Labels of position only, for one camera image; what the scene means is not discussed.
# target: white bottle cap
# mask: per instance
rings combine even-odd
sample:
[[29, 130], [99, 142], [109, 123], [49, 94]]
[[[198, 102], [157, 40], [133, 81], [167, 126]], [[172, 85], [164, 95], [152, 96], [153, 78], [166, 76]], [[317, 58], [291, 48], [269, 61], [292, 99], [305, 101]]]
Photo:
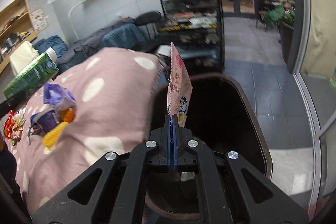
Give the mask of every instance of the white bottle cap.
[[57, 54], [53, 50], [53, 48], [48, 48], [46, 51], [47, 55], [50, 57], [50, 59], [55, 63], [57, 60]]

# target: pink snack packet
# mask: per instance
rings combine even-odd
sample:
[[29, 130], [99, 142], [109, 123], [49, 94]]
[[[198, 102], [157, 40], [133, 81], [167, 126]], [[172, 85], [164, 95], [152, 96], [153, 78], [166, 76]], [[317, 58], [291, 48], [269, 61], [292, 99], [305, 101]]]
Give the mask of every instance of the pink snack packet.
[[178, 125], [184, 127], [193, 87], [184, 62], [174, 44], [170, 43], [171, 71], [168, 86], [168, 114], [177, 114]]

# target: bin opening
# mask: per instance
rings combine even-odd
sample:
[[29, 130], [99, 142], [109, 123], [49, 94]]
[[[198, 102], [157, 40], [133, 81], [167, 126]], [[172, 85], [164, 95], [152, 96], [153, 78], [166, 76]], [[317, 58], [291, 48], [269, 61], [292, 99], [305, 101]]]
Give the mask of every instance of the bin opening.
[[[270, 178], [272, 160], [269, 150], [240, 85], [217, 73], [193, 76], [191, 81], [193, 92], [185, 128], [213, 151], [238, 152]], [[163, 127], [167, 114], [166, 87], [156, 95], [152, 113], [151, 130]], [[181, 182], [177, 174], [150, 174], [146, 199], [152, 210], [155, 204], [166, 211], [163, 216], [167, 218], [191, 220], [198, 214], [195, 180]]]

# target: black chair backrest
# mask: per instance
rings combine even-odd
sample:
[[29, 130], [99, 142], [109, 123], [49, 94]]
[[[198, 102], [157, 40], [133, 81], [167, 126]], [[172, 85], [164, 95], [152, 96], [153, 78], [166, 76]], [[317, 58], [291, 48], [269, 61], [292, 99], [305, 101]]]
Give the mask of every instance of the black chair backrest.
[[162, 18], [159, 11], [152, 11], [138, 16], [135, 19], [136, 26], [144, 26], [150, 23], [158, 22]]

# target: metal screw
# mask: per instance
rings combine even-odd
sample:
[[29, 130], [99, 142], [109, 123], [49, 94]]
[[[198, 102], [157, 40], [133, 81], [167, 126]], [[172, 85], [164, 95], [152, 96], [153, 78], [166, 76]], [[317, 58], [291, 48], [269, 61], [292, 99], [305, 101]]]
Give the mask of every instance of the metal screw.
[[105, 159], [107, 160], [114, 160], [117, 157], [117, 155], [114, 152], [109, 152], [105, 155]]
[[196, 147], [196, 146], [198, 146], [198, 142], [195, 141], [195, 140], [190, 140], [188, 142], [188, 146], [190, 146], [190, 147]]
[[230, 158], [230, 159], [237, 159], [239, 157], [238, 153], [236, 151], [230, 151], [229, 153], [227, 153], [227, 156]]
[[155, 141], [147, 141], [146, 146], [149, 147], [149, 148], [155, 147], [156, 142]]

